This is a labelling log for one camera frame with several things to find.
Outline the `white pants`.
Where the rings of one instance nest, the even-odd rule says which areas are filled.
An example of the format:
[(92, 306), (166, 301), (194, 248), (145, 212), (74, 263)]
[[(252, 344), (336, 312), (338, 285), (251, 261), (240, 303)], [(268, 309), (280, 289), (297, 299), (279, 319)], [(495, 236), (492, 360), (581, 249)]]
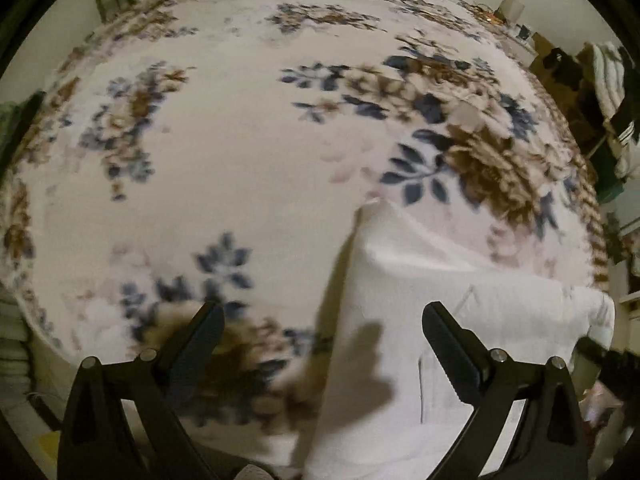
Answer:
[(518, 271), (424, 228), (399, 206), (365, 204), (352, 241), (329, 376), (304, 475), (424, 479), (471, 415), (422, 330), (430, 302), (489, 348), (542, 363), (590, 336), (613, 338), (610, 296)]

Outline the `floral brown checkered blanket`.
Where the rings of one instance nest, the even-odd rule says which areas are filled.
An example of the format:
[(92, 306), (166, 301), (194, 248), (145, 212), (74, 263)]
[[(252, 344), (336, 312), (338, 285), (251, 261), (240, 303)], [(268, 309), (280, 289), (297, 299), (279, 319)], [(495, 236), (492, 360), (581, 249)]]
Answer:
[(140, 0), (54, 72), (1, 185), (1, 281), (70, 364), (227, 327), (182, 412), (216, 451), (300, 466), (361, 208), (606, 294), (561, 112), (461, 0)]

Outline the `white striped hanging clothes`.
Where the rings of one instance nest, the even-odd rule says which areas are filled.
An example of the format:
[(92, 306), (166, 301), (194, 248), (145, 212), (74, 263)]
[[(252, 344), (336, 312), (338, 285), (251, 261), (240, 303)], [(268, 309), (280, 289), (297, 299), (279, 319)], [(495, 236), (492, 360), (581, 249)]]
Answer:
[(596, 92), (620, 180), (639, 179), (639, 65), (624, 47), (587, 42), (578, 58)]

